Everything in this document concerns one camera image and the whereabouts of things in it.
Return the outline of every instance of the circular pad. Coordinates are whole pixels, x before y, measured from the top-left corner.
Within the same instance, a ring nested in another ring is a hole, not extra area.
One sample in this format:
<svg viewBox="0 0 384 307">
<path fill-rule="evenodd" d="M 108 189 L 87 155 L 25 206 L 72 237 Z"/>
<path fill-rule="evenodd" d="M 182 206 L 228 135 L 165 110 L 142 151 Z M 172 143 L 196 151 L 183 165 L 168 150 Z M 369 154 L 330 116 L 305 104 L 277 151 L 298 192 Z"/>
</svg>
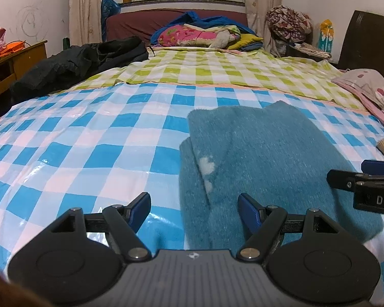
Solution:
<svg viewBox="0 0 384 307">
<path fill-rule="evenodd" d="M 67 236 L 27 244 L 8 266 L 11 281 L 63 306 L 85 303 L 112 287 L 122 270 L 117 254 L 95 241 Z"/>
<path fill-rule="evenodd" d="M 281 246 L 267 269 L 279 288 L 312 304 L 368 300 L 380 278 L 374 255 L 336 234 L 315 234 Z"/>
</svg>

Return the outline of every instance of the wooden furniture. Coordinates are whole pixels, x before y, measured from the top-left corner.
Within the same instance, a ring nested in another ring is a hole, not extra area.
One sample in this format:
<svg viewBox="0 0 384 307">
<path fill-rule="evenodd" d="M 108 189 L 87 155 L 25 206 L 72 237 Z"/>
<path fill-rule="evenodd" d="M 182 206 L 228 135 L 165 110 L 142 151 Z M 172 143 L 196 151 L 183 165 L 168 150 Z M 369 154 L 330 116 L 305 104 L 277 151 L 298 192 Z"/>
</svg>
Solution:
<svg viewBox="0 0 384 307">
<path fill-rule="evenodd" d="M 20 79 L 37 62 L 47 58 L 46 42 L 39 42 L 0 59 L 0 94 L 8 90 L 12 82 Z"/>
<path fill-rule="evenodd" d="M 354 12 L 344 38 L 338 68 L 375 69 L 384 77 L 384 16 L 359 10 Z"/>
</svg>

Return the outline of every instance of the orange bag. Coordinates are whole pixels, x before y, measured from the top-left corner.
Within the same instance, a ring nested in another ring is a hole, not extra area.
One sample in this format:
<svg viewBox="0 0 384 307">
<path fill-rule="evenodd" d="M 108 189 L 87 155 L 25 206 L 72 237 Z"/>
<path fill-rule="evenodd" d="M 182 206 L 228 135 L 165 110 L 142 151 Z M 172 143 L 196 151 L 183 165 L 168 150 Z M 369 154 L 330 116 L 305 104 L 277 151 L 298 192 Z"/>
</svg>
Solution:
<svg viewBox="0 0 384 307">
<path fill-rule="evenodd" d="M 6 48 L 0 52 L 0 58 L 22 50 L 23 48 L 25 48 L 25 44 L 26 42 L 22 41 L 15 41 L 7 44 Z"/>
</svg>

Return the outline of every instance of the teal towel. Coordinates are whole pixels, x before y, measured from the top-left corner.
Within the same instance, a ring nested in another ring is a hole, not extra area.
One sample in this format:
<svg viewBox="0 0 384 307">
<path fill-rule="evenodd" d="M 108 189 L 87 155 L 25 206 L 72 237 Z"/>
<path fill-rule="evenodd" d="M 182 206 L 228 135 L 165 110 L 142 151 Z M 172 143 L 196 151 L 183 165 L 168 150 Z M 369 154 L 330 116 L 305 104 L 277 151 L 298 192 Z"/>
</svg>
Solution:
<svg viewBox="0 0 384 307">
<path fill-rule="evenodd" d="M 237 209 L 242 192 L 289 213 L 320 208 L 361 242 L 382 230 L 379 214 L 353 209 L 351 193 L 330 189 L 330 169 L 353 168 L 297 108 L 279 101 L 264 109 L 197 109 L 187 119 L 179 188 L 191 249 L 238 250 L 244 243 Z"/>
</svg>

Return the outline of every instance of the black jacket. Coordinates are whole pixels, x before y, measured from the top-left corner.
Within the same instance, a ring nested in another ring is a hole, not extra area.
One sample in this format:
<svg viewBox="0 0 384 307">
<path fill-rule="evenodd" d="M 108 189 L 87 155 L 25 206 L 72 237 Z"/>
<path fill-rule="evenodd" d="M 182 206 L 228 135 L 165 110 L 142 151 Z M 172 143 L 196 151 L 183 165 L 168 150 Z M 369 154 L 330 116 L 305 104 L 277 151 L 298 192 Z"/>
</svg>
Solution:
<svg viewBox="0 0 384 307">
<path fill-rule="evenodd" d="M 57 55 L 41 60 L 23 77 L 11 84 L 12 104 L 69 89 L 102 71 L 146 59 L 148 52 L 138 37 L 72 46 Z"/>
</svg>

